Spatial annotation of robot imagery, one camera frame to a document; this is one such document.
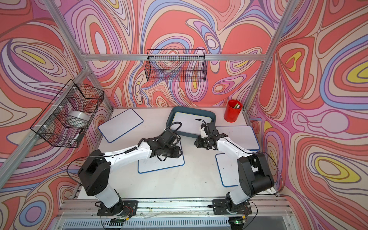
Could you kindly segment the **teal plastic storage box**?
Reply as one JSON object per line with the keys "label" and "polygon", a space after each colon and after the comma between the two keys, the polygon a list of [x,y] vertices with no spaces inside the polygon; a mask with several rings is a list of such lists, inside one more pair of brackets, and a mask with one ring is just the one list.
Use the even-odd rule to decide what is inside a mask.
{"label": "teal plastic storage box", "polygon": [[181,122],[182,126],[177,130],[180,136],[196,138],[200,136],[201,124],[216,122],[215,113],[208,110],[201,110],[190,107],[176,106],[174,107],[167,119],[166,127],[174,122]]}

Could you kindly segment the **yellow-framed whiteboard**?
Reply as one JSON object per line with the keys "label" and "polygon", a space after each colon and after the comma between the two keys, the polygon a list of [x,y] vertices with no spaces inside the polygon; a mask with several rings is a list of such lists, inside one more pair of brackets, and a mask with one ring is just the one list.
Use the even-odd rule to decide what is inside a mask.
{"label": "yellow-framed whiteboard", "polygon": [[212,122],[212,118],[187,114],[182,112],[175,113],[172,122],[181,122],[182,126],[178,129],[178,131],[190,133],[190,134],[200,134],[201,124]]}

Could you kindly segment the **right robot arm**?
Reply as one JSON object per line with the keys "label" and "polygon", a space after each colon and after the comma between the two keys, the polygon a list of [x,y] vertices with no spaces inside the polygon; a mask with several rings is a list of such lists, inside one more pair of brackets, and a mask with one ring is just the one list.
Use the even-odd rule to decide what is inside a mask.
{"label": "right robot arm", "polygon": [[239,185],[226,195],[225,200],[230,206],[242,204],[275,185],[265,155],[236,144],[227,134],[219,133],[213,122],[200,125],[200,135],[196,138],[195,146],[218,150],[236,160]]}

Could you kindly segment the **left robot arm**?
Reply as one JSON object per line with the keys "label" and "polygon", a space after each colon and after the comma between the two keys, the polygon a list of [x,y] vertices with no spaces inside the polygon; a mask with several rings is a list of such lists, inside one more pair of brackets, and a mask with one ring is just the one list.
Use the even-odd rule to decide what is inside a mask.
{"label": "left robot arm", "polygon": [[112,172],[140,160],[179,158],[183,153],[178,145],[181,137],[176,131],[166,129],[153,138],[142,138],[137,145],[111,152],[93,151],[78,171],[78,178],[88,196],[96,197],[105,208],[122,209],[118,193],[109,185]]}

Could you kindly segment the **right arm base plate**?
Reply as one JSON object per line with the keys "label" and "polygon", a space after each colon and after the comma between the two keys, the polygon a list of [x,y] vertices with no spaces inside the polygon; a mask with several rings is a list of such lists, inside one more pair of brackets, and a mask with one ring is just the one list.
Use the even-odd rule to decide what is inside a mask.
{"label": "right arm base plate", "polygon": [[214,199],[208,208],[213,209],[215,215],[245,215],[252,214],[252,209],[248,201],[238,205],[233,204],[230,199]]}

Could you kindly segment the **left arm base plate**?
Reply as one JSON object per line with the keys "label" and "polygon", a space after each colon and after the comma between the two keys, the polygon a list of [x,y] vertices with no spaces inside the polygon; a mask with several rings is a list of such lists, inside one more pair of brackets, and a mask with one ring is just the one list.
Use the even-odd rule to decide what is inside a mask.
{"label": "left arm base plate", "polygon": [[138,208],[137,200],[123,200],[119,201],[111,208],[107,208],[101,201],[95,203],[95,206],[98,208],[98,216],[123,216],[123,217],[132,217],[137,213]]}

